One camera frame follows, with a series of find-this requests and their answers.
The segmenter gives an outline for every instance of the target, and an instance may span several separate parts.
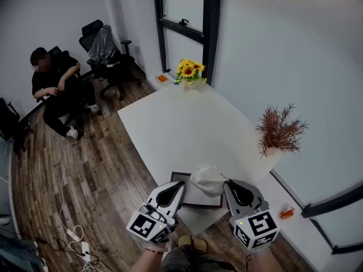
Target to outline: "black office chair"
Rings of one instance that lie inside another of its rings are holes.
[[[79,43],[85,49],[87,53],[90,52],[94,41],[96,40],[99,31],[103,28],[103,23],[101,20],[96,20],[89,25],[82,28],[82,37],[79,39]],[[112,36],[107,38],[107,42],[113,42]],[[118,86],[120,91],[119,100],[124,99],[124,89],[122,87],[122,82],[137,82],[137,85],[141,85],[139,79],[134,79],[131,76],[129,68],[134,63],[134,58],[130,56],[128,45],[131,43],[130,40],[124,40],[121,44],[125,45],[126,54],[121,54],[120,51],[114,47],[114,55],[107,61],[101,64],[97,64],[93,59],[89,59],[87,63],[91,66],[96,77],[101,77],[107,79],[109,85],[104,88],[100,97],[104,99],[104,93],[113,86]]]
[[[0,137],[5,141],[13,138],[15,141],[14,151],[18,154],[18,149],[21,147],[25,151],[24,139],[28,132],[33,133],[29,123],[19,121],[20,115],[11,105],[11,102],[6,105],[3,98],[0,98]]]
[[[50,51],[48,51],[48,53],[50,54],[50,57],[59,56],[59,55],[69,56],[69,52],[67,50],[61,51],[61,49],[58,46],[52,48]],[[81,79],[81,74],[80,74],[79,70],[76,73],[74,73],[74,75],[76,78]],[[41,97],[36,100],[37,103],[40,101],[44,102],[45,99],[43,97]],[[84,135],[83,114],[91,112],[91,110],[85,109],[85,105],[86,105],[86,99],[83,98],[79,102],[79,104],[77,106],[75,106],[75,108],[72,110],[72,112],[69,113],[67,121],[65,122],[65,125],[68,126],[72,122],[72,120],[76,121],[77,131],[78,131],[78,140],[81,139]]]

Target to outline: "white cable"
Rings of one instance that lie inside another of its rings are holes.
[[[60,221],[61,221],[61,223],[62,223],[62,226],[63,226],[63,228],[64,229],[66,229],[67,231],[69,231],[69,229],[68,228],[66,228],[66,226],[63,224],[63,221],[62,221],[62,218],[61,218],[61,213],[62,213],[62,210],[63,210],[63,207],[64,207],[64,190],[63,190],[63,182],[64,182],[64,177],[65,177],[65,175],[66,175],[66,170],[67,170],[67,153],[66,153],[66,151],[64,150],[64,147],[63,147],[63,143],[62,143],[62,140],[61,140],[61,137],[59,136],[59,134],[58,134],[58,138],[59,138],[59,141],[61,142],[61,146],[62,146],[62,150],[63,150],[63,153],[64,153],[64,155],[65,155],[65,166],[64,166],[64,171],[63,171],[63,176],[62,176],[62,183],[61,183],[61,189],[62,189],[62,207],[61,207],[61,209],[60,209],[60,211],[59,211],[59,219],[60,219]],[[77,240],[77,241],[72,241],[72,242],[69,242],[68,243],[68,246],[69,246],[69,248],[78,256],[78,257],[80,257],[82,260],[84,260],[85,262],[86,262],[86,264],[83,266],[83,270],[82,270],[82,272],[85,272],[88,268],[92,268],[93,269],[93,272],[96,272],[96,270],[98,270],[98,271],[100,271],[100,272],[104,272],[104,271],[102,271],[102,270],[100,270],[100,269],[98,269],[97,267],[95,267],[95,266],[93,266],[90,262],[88,262],[87,260],[85,260],[82,256],[80,256],[73,248],[72,248],[72,246],[71,246],[71,244],[73,244],[73,243],[78,243],[78,242],[80,242],[80,241],[82,241],[82,239],[83,239],[83,236],[85,235],[85,232],[84,232],[84,230],[83,230],[83,228],[82,228],[82,226],[80,226],[80,225],[76,225],[75,227],[74,227],[74,229],[73,229],[73,231],[72,231],[72,233],[74,234],[74,235],[76,235],[75,234],[75,229],[76,228],[81,228],[81,230],[82,230],[82,236],[79,238],[79,240]]]

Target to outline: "orange plastic item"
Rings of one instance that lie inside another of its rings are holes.
[[[289,210],[284,210],[280,212],[280,218],[281,219],[288,219],[291,218],[294,215],[294,208],[291,208]]]
[[[158,79],[159,79],[162,83],[168,80],[168,79],[167,79],[165,76],[163,76],[163,75],[158,76]]]

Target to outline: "wooden floor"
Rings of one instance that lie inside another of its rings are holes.
[[[97,93],[105,86],[105,82],[91,81]],[[85,136],[81,140],[61,137],[67,154],[62,218],[71,229],[77,224],[83,227],[84,241],[90,243],[91,253],[114,272],[129,271],[141,254],[140,241],[125,226],[133,211],[157,186],[117,110],[152,92],[148,82],[141,88],[128,83],[125,99],[119,102],[117,88],[112,88],[105,100],[97,98],[102,115],[85,116]],[[67,243],[71,240],[59,219],[65,157],[57,134],[43,122],[43,111],[44,107],[29,119],[35,132],[26,139],[26,152],[13,154],[12,192],[20,233],[45,239],[56,248],[56,238]],[[228,220],[226,215],[199,236],[207,240],[211,253],[231,262],[238,271],[245,271],[246,254],[231,236]],[[179,235],[186,233],[187,227],[181,224],[171,239],[176,243]],[[40,244],[39,248],[50,271],[82,271],[84,262],[78,256],[55,252],[47,245]],[[82,251],[78,244],[74,244],[74,249]],[[271,250],[284,270],[312,271],[281,235]],[[98,268],[108,271],[103,264]]]

